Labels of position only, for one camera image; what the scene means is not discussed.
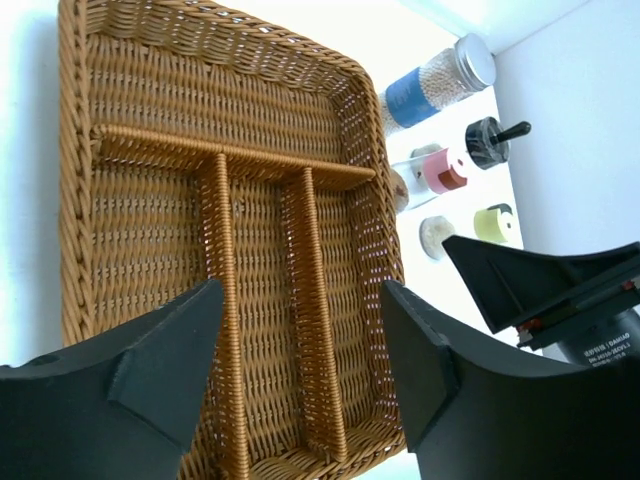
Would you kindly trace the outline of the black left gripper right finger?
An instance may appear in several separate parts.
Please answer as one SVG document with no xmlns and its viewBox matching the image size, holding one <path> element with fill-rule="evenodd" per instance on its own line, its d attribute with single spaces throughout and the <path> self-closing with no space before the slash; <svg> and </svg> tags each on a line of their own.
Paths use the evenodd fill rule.
<svg viewBox="0 0 640 480">
<path fill-rule="evenodd" d="M 407 448 L 425 479 L 635 479 L 639 362 L 523 352 L 382 284 Z"/>
</svg>

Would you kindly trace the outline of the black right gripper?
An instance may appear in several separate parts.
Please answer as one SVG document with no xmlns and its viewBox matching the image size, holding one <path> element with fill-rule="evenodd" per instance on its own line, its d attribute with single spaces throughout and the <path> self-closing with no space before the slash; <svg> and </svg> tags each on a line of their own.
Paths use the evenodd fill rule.
<svg viewBox="0 0 640 480">
<path fill-rule="evenodd" d="M 554 256 L 454 235 L 443 243 L 493 333 L 555 346 L 572 364 L 639 357 L 639 244 Z"/>
</svg>

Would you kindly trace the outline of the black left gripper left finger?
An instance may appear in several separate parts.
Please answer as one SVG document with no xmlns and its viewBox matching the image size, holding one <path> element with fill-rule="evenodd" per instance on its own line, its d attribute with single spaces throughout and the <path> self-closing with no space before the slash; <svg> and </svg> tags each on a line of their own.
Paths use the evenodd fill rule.
<svg viewBox="0 0 640 480">
<path fill-rule="evenodd" d="M 222 320 L 209 279 L 75 345 L 1 369 L 4 479 L 174 479 Z"/>
</svg>

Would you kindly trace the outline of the yellow cap spice bottle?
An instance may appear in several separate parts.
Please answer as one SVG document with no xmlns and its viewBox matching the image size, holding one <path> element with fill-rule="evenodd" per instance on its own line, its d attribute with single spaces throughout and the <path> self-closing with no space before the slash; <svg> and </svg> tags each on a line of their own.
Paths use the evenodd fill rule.
<svg viewBox="0 0 640 480">
<path fill-rule="evenodd" d="M 504 244 L 516 238 L 516 221 L 512 207 L 500 203 L 478 210 L 473 219 L 474 232 L 479 240 Z"/>
</svg>

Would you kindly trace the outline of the pink cap spice bottle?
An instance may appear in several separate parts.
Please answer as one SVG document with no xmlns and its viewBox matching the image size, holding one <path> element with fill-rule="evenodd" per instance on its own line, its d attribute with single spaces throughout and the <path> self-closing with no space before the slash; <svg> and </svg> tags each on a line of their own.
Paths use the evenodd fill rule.
<svg viewBox="0 0 640 480">
<path fill-rule="evenodd" d="M 432 143 L 412 150 L 406 160 L 391 166 L 396 213 L 465 187 L 471 167 L 469 154 L 461 148 Z"/>
</svg>

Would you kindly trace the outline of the black knob grinder bottle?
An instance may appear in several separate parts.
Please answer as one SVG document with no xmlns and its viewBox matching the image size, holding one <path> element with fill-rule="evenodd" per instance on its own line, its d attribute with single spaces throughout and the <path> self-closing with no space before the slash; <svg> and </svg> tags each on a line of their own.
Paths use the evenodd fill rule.
<svg viewBox="0 0 640 480">
<path fill-rule="evenodd" d="M 527 121 L 504 129 L 496 118 L 485 117 L 467 126 L 466 151 L 477 167 L 489 170 L 506 163 L 510 157 L 510 141 L 526 136 L 530 131 L 531 124 Z"/>
</svg>

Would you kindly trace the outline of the blue label jar silver lid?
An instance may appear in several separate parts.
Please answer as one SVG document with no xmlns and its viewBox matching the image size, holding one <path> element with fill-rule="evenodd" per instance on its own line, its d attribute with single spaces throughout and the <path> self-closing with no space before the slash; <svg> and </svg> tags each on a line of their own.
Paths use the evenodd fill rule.
<svg viewBox="0 0 640 480">
<path fill-rule="evenodd" d="M 494 58 L 484 40 L 472 33 L 461 37 L 379 95 L 384 133 L 389 137 L 409 129 L 491 87 L 495 80 Z"/>
</svg>

